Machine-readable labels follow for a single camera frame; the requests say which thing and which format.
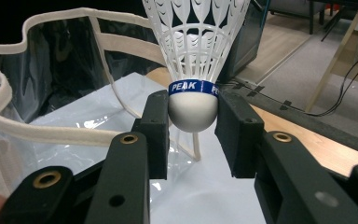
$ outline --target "black object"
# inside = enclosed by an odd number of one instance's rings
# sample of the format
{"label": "black object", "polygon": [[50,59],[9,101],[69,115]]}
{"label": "black object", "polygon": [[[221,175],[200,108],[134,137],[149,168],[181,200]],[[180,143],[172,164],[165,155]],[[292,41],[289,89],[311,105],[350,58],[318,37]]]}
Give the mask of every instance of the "black object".
{"label": "black object", "polygon": [[20,43],[22,25],[34,15],[78,7],[128,12],[146,17],[143,2],[140,0],[3,0],[0,1],[0,44]]}
{"label": "black object", "polygon": [[[350,180],[338,183],[335,174],[329,174],[291,134],[261,133],[262,121],[245,104],[236,90],[222,91],[218,113],[222,118],[217,119],[215,134],[231,173],[246,178],[255,174],[255,190],[267,223],[358,223],[358,169]],[[237,160],[239,155],[247,157]]]}
{"label": "black object", "polygon": [[263,140],[264,121],[243,99],[221,91],[214,133],[226,155],[231,174],[237,178],[255,178],[255,144]]}
{"label": "black object", "polygon": [[251,3],[246,13],[245,22],[231,46],[217,79],[220,82],[230,81],[257,57],[270,0],[253,0]]}
{"label": "black object", "polygon": [[106,156],[85,223],[149,223],[146,138],[116,136]]}
{"label": "black object", "polygon": [[0,223],[64,223],[74,195],[71,170],[51,166],[28,175],[7,199]]}
{"label": "black object", "polygon": [[346,7],[358,7],[358,0],[310,0],[312,2],[323,2],[328,4],[337,4]]}
{"label": "black object", "polygon": [[324,37],[321,39],[321,41],[323,42],[327,38],[339,20],[345,19],[352,21],[356,16],[357,11],[358,7],[341,7],[338,13],[325,25],[324,30],[326,33],[324,34]]}
{"label": "black object", "polygon": [[[168,99],[154,98],[162,102]],[[156,110],[167,109],[165,103],[151,105],[155,105]],[[144,114],[150,112],[150,108],[146,106]],[[138,126],[142,124],[138,120],[134,127],[147,131]],[[328,172],[291,134],[266,133],[262,119],[235,90],[220,93],[215,134],[222,144],[232,175],[255,178],[255,190],[267,223],[358,223],[358,166],[349,178]],[[167,133],[162,134],[162,141],[165,142],[167,136]],[[118,135],[104,162],[75,176],[75,181],[71,174],[62,175],[60,181],[39,191],[30,185],[35,177],[61,168],[36,171],[10,196],[0,214],[0,223],[18,223],[10,216],[18,213],[37,218],[32,207],[22,209],[22,205],[18,206],[25,198],[29,199],[29,204],[35,204],[34,208],[42,206],[43,214],[51,214],[38,219],[38,223],[57,223],[57,220],[66,223],[83,223],[85,220],[86,223],[149,223],[147,167],[151,162],[148,155],[153,154],[147,152],[150,150],[148,146],[148,139],[142,133]],[[28,192],[35,196],[30,198]],[[57,206],[44,206],[46,200]]]}
{"label": "black object", "polygon": [[132,131],[143,133],[148,144],[150,179],[167,178],[167,158],[170,147],[168,131],[168,93],[157,91],[147,98],[141,119],[136,119]]}

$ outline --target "clear plastic sheet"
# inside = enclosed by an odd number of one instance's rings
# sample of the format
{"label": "clear plastic sheet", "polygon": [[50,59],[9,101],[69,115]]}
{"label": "clear plastic sheet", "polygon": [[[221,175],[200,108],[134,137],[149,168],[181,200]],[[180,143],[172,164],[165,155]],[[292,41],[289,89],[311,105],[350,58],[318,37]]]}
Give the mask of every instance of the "clear plastic sheet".
{"label": "clear plastic sheet", "polygon": [[[108,34],[126,35],[156,42],[144,27],[98,19]],[[116,93],[103,75],[103,62],[89,18],[48,21],[27,33],[28,47],[17,54],[0,55],[0,71],[7,76],[13,98],[1,116],[36,126],[74,127],[129,132],[135,120],[123,108],[142,115],[147,96],[165,89],[145,77],[161,67],[147,59],[123,52],[106,51],[105,58],[115,81]],[[152,180],[151,201],[192,164],[191,155],[177,147],[193,147],[192,135],[175,127],[180,143],[172,139],[168,180]],[[11,189],[31,172],[50,165],[64,165],[77,174],[104,159],[107,147],[46,144],[0,133],[0,159],[10,161],[4,170]]]}

